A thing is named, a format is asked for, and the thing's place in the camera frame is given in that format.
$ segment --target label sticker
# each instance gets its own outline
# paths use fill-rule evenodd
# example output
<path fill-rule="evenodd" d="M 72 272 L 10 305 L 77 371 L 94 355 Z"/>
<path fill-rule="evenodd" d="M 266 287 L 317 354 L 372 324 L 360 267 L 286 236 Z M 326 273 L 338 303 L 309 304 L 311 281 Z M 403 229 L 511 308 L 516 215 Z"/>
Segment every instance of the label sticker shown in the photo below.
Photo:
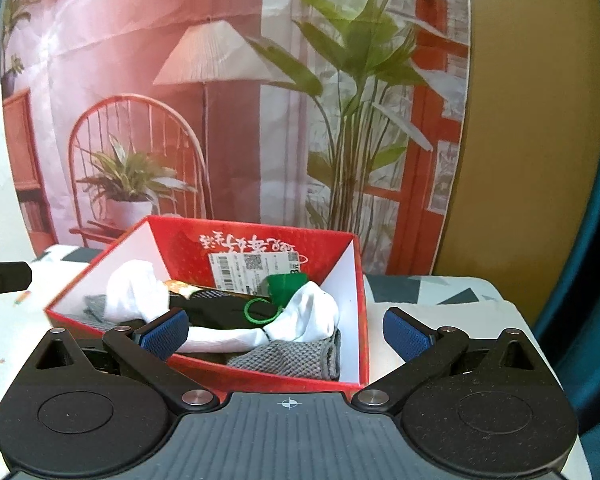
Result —
<path fill-rule="evenodd" d="M 293 251 L 215 253 L 209 254 L 209 262 L 216 288 L 250 296 L 269 296 L 267 276 L 300 272 L 300 258 Z"/>

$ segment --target table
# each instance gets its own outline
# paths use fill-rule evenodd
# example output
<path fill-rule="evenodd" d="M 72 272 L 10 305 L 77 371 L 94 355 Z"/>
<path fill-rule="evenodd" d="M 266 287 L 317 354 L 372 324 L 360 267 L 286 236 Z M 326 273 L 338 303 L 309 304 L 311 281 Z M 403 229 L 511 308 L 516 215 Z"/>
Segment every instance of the table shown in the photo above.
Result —
<path fill-rule="evenodd" d="M 19 292 L 0 296 L 0 400 L 24 361 L 51 327 L 43 313 L 44 307 L 88 265 L 97 252 L 53 246 L 39 261 L 31 264 L 33 282 L 25 301 L 16 304 L 21 296 Z M 382 338 L 382 316 L 389 306 L 394 305 L 429 326 L 454 325 L 475 338 L 495 338 L 504 328 L 519 328 L 539 349 L 515 306 L 502 302 L 496 288 L 484 280 L 437 276 L 369 276 L 365 278 L 365 292 L 372 381 L 403 362 Z M 419 304 L 397 301 L 376 303 L 402 298 L 415 299 Z M 7 472 L 0 455 L 0 480 Z M 579 439 L 562 473 L 567 480 L 591 479 Z"/>

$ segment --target red box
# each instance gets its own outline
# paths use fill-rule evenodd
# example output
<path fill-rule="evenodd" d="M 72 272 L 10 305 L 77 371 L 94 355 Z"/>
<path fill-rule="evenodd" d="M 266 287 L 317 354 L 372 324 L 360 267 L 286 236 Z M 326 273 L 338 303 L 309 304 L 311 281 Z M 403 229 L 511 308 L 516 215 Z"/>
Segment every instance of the red box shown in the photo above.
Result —
<path fill-rule="evenodd" d="M 84 297 L 104 294 L 111 273 L 129 260 L 154 265 L 159 280 L 182 280 L 216 286 L 210 253 L 297 251 L 301 271 L 330 293 L 340 309 L 340 381 L 304 380 L 174 355 L 168 361 L 193 380 L 215 391 L 318 392 L 342 391 L 351 396 L 369 382 L 365 293 L 360 248 L 355 235 L 293 227 L 215 220 L 151 216 L 109 246 L 46 307 L 53 326 L 67 328 L 75 338 L 102 333 L 63 314 L 84 308 Z"/>

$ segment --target bolt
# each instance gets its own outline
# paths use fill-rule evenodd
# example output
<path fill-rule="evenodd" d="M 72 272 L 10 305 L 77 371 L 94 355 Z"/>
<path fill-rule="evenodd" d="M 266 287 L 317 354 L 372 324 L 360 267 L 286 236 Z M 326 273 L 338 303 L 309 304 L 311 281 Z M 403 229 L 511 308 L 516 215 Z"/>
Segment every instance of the bolt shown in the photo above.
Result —
<path fill-rule="evenodd" d="M 389 402 L 389 396 L 382 390 L 363 390 L 358 394 L 358 401 L 369 407 L 382 406 Z"/>
<path fill-rule="evenodd" d="M 182 402 L 189 406 L 204 406 L 214 400 L 214 394 L 206 390 L 189 390 L 182 394 Z"/>

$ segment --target green loop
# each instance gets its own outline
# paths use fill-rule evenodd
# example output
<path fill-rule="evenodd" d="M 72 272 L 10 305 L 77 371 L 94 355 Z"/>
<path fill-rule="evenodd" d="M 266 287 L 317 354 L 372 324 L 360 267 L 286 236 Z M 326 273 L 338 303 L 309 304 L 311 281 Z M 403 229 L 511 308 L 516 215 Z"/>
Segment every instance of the green loop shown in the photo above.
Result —
<path fill-rule="evenodd" d="M 275 321 L 278 318 L 278 316 L 280 314 L 282 314 L 282 311 L 284 310 L 284 307 L 279 306 L 278 311 L 276 312 L 276 315 L 274 317 L 271 317 L 270 319 L 263 319 L 263 320 L 253 319 L 253 317 L 251 317 L 249 314 L 249 307 L 253 303 L 256 303 L 257 301 L 263 301 L 264 303 L 269 303 L 269 301 L 264 300 L 263 298 L 253 298 L 252 300 L 249 300 L 249 301 L 247 301 L 247 303 L 244 304 L 244 317 L 247 319 L 247 321 L 249 321 L 250 323 L 253 323 L 254 325 L 266 325 L 267 323 L 271 323 L 272 321 Z"/>

